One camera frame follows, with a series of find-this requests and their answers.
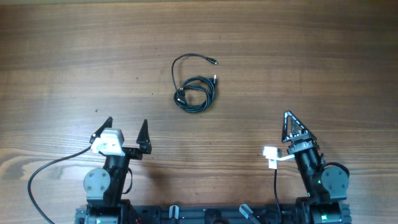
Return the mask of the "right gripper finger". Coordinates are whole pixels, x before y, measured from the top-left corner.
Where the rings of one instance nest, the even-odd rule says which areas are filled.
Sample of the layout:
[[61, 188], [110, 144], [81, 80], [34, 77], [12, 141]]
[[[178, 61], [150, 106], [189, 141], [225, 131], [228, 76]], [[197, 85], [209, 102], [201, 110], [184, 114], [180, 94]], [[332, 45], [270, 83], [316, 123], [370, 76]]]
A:
[[293, 114], [293, 112], [289, 111], [290, 115], [290, 134], [291, 137], [296, 137], [301, 134], [308, 133], [311, 138], [316, 140], [315, 135]]
[[283, 143], [291, 140], [294, 136], [294, 115], [288, 110], [284, 112], [283, 124], [282, 124], [282, 137]]

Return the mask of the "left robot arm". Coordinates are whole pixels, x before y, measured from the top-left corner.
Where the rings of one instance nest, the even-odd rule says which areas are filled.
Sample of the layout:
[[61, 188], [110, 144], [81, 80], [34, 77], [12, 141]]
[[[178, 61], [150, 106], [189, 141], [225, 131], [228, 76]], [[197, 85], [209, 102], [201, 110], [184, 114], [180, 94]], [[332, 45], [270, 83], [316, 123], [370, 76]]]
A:
[[75, 223], [80, 224], [122, 224], [141, 223], [141, 216], [133, 209], [131, 201], [122, 199], [126, 176], [132, 174], [131, 160], [142, 160], [144, 154], [152, 152], [148, 122], [145, 119], [136, 139], [137, 147], [123, 145], [123, 132], [113, 128], [113, 118], [109, 117], [90, 137], [94, 153], [105, 157], [104, 166], [89, 171], [83, 180], [87, 205], [75, 214]]

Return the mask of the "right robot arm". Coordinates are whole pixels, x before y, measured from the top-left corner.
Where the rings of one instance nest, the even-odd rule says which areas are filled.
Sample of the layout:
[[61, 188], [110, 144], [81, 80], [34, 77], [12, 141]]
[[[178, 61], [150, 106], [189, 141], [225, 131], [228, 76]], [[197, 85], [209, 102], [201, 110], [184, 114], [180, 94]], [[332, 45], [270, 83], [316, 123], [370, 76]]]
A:
[[337, 162], [325, 162], [319, 153], [317, 138], [291, 112], [284, 112], [282, 142], [289, 142], [287, 153], [294, 156], [307, 191], [296, 199], [300, 223], [351, 223], [347, 199], [349, 170]]

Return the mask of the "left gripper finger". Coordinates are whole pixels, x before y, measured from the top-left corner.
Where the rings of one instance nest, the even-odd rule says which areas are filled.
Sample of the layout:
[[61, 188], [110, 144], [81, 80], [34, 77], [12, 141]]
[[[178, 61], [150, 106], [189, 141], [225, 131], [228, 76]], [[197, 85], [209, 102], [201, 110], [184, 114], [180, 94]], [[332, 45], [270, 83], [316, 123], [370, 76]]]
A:
[[99, 138], [101, 133], [106, 128], [111, 128], [113, 125], [113, 118], [109, 116], [107, 120], [91, 135], [90, 137], [90, 144], [93, 144], [96, 138]]
[[136, 143], [139, 145], [139, 150], [143, 154], [151, 154], [152, 144], [149, 137], [148, 121], [146, 119], [141, 126], [141, 129], [136, 139]]

